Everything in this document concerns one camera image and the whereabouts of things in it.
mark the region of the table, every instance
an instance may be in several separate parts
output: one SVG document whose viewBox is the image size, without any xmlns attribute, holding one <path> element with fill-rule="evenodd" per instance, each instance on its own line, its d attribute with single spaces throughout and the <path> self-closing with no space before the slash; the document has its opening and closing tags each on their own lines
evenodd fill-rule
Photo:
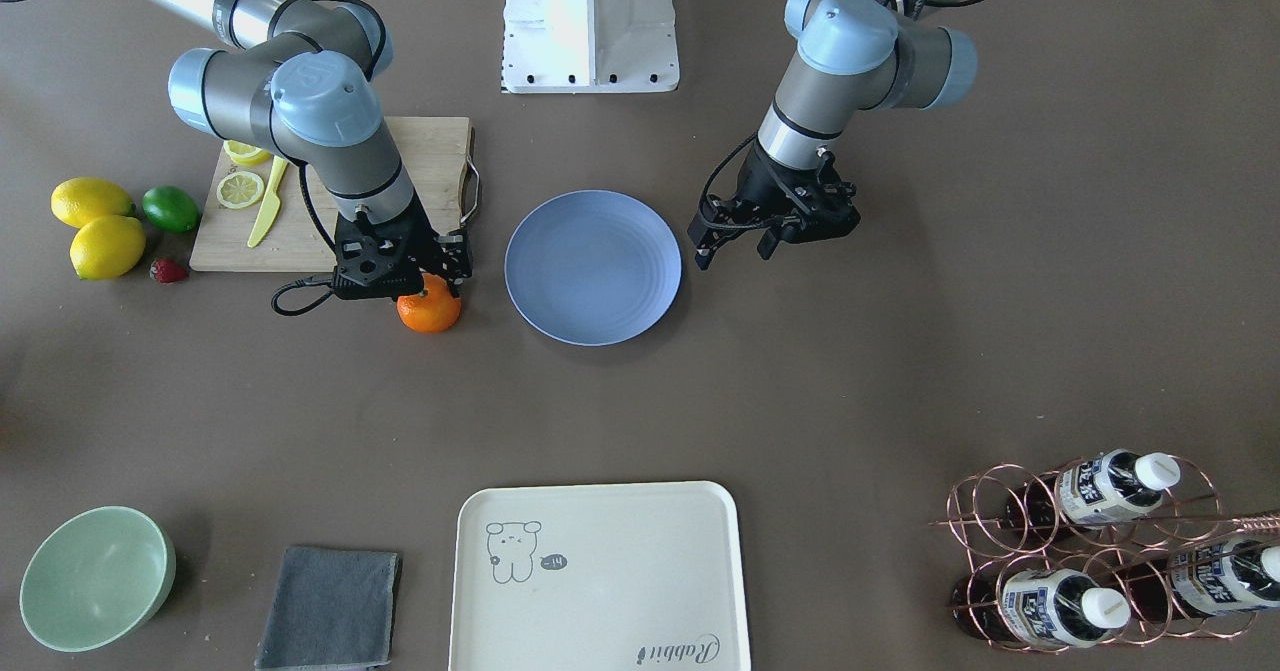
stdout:
<svg viewBox="0 0 1280 671">
<path fill-rule="evenodd" d="M 512 229 L 609 188 L 684 239 L 794 51 L 786 0 L 675 0 L 680 88 L 622 97 L 499 93 L 503 0 L 367 1 L 397 41 L 384 110 L 477 131 L 476 275 L 439 337 L 388 302 L 282 319 L 283 275 L 77 280 L 47 193 L 207 188 L 218 142 L 173 115 L 165 78 L 218 44 L 142 0 L 0 9 L 3 666 L 247 668 L 284 548 L 317 544 L 401 552 L 392 667 L 443 668 L 470 494 L 710 479 L 739 505 L 756 667 L 1065 668 L 1084 657 L 955 629 L 964 556 L 928 526 L 952 483 L 1125 446 L 1197 461 L 1233 511 L 1277 506 L 1280 0 L 941 12 L 979 78 L 952 109 L 856 115 L 833 146 L 860 190 L 851 237 L 768 263 L 739 241 L 707 273 L 682 241 L 667 316 L 594 350 L 515 311 Z M 173 535 L 173 595 L 109 648 L 49 652 L 18 615 L 26 562 L 110 503 Z M 1267 617 L 1239 643 L 1087 658 L 1262 667 L 1277 639 Z"/>
</svg>

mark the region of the copper wire rack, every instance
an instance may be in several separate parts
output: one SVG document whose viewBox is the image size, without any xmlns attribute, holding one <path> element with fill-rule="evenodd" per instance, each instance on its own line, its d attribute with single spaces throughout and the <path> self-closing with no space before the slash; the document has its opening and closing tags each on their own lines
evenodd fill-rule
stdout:
<svg viewBox="0 0 1280 671">
<path fill-rule="evenodd" d="M 1061 466 L 1034 474 L 1014 464 L 992 466 L 951 487 L 947 494 L 945 525 L 964 547 L 969 574 L 952 590 L 948 611 L 970 633 L 983 634 L 984 640 L 1002 651 L 1028 653 L 1061 653 L 1066 649 L 1042 649 L 1025 643 L 992 638 L 982 631 L 979 615 L 995 608 L 1001 618 L 1005 612 L 991 598 L 991 589 L 1004 585 L 1006 578 L 1024 570 L 1070 569 L 1083 571 L 1103 586 L 1134 598 L 1134 584 L 1158 579 L 1146 588 L 1164 589 L 1162 613 L 1152 613 L 1134 604 L 1133 618 L 1106 644 L 1147 645 L 1165 638 L 1234 639 L 1247 633 L 1257 613 L 1230 613 L 1193 618 L 1172 593 L 1166 566 L 1153 562 L 1176 549 L 1204 544 L 1231 534 L 1280 537 L 1280 510 L 1247 516 L 1224 512 L 1222 499 L 1213 481 L 1193 462 L 1174 457 L 1181 467 L 1181 480 L 1165 490 L 1165 499 L 1151 516 L 1105 526 L 1078 526 L 1062 521 L 1057 508 L 1055 481 L 1064 471 L 1084 462 L 1074 458 Z M 1051 525 L 1034 525 L 1033 512 L 1025 501 L 1033 487 L 1041 498 L 1053 505 Z"/>
</svg>

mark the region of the green bowl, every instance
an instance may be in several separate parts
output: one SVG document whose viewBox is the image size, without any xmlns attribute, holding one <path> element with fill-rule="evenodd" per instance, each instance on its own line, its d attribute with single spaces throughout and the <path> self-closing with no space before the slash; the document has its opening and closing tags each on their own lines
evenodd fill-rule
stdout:
<svg viewBox="0 0 1280 671">
<path fill-rule="evenodd" d="M 54 651 L 100 648 L 151 618 L 173 572 L 173 543 L 145 513 L 86 511 L 36 549 L 18 594 L 22 621 Z"/>
</svg>

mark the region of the gray cloth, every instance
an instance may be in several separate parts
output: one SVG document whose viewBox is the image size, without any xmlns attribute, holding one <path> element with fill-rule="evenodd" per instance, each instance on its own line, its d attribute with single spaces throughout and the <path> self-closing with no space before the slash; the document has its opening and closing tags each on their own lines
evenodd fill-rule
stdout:
<svg viewBox="0 0 1280 671">
<path fill-rule="evenodd" d="M 255 668 L 344 671 L 390 661 L 399 554 L 289 547 Z"/>
</svg>

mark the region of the bottle label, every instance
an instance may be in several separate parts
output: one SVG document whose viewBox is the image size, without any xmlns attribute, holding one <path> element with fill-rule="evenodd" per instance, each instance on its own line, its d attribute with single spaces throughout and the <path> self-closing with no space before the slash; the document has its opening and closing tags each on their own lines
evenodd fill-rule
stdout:
<svg viewBox="0 0 1280 671">
<path fill-rule="evenodd" d="M 1224 554 L 1231 553 L 1239 543 L 1233 539 L 1175 553 L 1169 576 L 1179 597 L 1211 616 L 1280 607 L 1280 602 L 1251 593 L 1236 578 L 1231 558 Z"/>
<path fill-rule="evenodd" d="M 1078 639 L 1062 627 L 1053 603 L 1057 585 L 1074 571 L 1020 571 L 1005 580 L 1000 611 L 1015 636 L 1041 651 L 1066 647 L 1091 647 L 1093 642 Z"/>
<path fill-rule="evenodd" d="M 1112 451 L 1092 461 L 1062 471 L 1057 479 L 1057 502 L 1062 513 L 1076 524 L 1102 526 L 1132 521 L 1155 508 L 1130 503 L 1111 483 L 1107 469 L 1116 453 Z"/>
</svg>

